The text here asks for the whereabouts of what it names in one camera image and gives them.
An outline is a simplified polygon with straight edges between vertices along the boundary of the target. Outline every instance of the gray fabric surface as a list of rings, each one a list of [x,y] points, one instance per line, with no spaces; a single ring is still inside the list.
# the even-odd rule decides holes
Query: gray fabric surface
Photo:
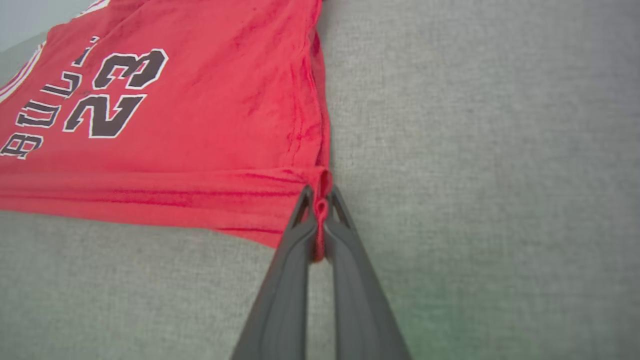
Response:
[[[638,19],[634,0],[324,3],[335,181],[416,359],[640,357]],[[0,228],[7,359],[227,358],[272,255]],[[311,359],[332,358],[330,276],[312,267]]]

